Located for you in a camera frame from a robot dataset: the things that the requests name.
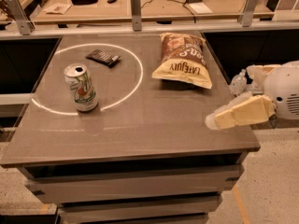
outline brown bag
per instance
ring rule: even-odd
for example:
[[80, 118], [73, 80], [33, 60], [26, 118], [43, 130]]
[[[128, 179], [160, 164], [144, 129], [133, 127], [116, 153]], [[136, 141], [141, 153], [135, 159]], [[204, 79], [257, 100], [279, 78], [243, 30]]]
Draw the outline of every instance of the brown bag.
[[163, 33], [162, 61], [153, 78], [178, 80], [211, 89], [212, 82], [202, 52], [205, 39], [187, 34]]

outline soda can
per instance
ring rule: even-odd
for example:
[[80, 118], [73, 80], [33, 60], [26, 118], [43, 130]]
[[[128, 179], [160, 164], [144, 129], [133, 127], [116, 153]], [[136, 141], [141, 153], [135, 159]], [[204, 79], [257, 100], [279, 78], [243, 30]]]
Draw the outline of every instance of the soda can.
[[97, 106], [91, 73], [84, 64], [74, 63], [67, 66], [64, 70], [64, 81], [78, 111], [87, 112]]

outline gray tabletop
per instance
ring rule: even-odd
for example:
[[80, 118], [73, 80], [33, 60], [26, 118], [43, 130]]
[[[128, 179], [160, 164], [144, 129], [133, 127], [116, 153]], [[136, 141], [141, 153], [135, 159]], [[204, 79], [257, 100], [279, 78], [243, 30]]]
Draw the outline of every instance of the gray tabletop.
[[[94, 49], [121, 56], [113, 68], [87, 60]], [[159, 33], [65, 35], [17, 128], [2, 165], [182, 157], [258, 150], [251, 128], [211, 131], [206, 115], [233, 97], [205, 46], [211, 90], [151, 78], [161, 60]], [[84, 63], [99, 106], [79, 113], [64, 69]]]

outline robot vent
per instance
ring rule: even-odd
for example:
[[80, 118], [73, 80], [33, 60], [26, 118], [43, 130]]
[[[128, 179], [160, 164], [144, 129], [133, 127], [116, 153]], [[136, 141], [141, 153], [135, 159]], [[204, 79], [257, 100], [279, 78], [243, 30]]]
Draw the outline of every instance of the robot vent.
[[287, 99], [287, 107], [291, 113], [299, 116], [299, 95], [291, 94]]

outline can top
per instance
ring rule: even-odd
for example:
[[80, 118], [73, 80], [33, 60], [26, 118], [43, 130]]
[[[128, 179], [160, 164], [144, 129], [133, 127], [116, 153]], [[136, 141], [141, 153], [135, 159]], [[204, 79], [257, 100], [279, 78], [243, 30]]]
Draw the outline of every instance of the can top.
[[68, 65], [65, 70], [64, 74], [67, 77], [79, 77], [83, 75], [87, 71], [87, 67], [85, 64], [82, 63], [73, 63]]

